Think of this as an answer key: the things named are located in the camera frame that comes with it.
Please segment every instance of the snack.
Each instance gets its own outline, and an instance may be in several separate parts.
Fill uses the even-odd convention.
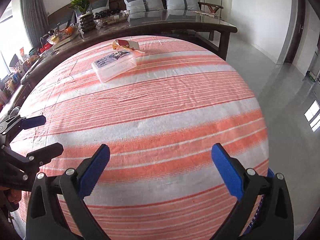
[[[112,48],[115,50],[126,49],[129,51],[137,51],[139,53],[145,53],[140,50],[139,43],[136,41],[114,40],[112,43]]]
[[[72,35],[72,33],[74,33],[75,31],[75,28],[74,27],[71,27],[69,26],[68,28],[66,28],[65,32],[67,35]]]
[[[120,9],[113,9],[113,10],[107,9],[107,10],[103,10],[103,11],[95,13],[94,19],[99,20],[99,19],[111,16],[111,15],[118,14],[118,13],[120,13]]]

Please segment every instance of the floor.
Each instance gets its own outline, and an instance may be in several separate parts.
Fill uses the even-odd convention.
[[[296,239],[320,206],[320,128],[313,132],[312,120],[304,115],[316,99],[320,102],[320,85],[290,64],[276,65],[236,35],[230,37],[227,62],[248,83],[262,109],[269,165],[285,176]]]

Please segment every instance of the curtain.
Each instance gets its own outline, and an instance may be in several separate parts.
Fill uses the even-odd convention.
[[[20,0],[21,13],[32,47],[41,46],[40,38],[49,31],[43,0]]]

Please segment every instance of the box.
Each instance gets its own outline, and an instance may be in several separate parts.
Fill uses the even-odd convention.
[[[92,63],[92,68],[97,74],[101,83],[124,73],[137,65],[133,52],[118,50],[109,53],[107,56]]]

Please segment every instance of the label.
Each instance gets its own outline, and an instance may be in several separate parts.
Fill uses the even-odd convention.
[[[110,63],[117,61],[120,58],[127,56],[128,54],[130,54],[130,51],[123,51],[123,50],[116,51],[108,56],[98,59],[94,63],[98,68],[102,68]]]

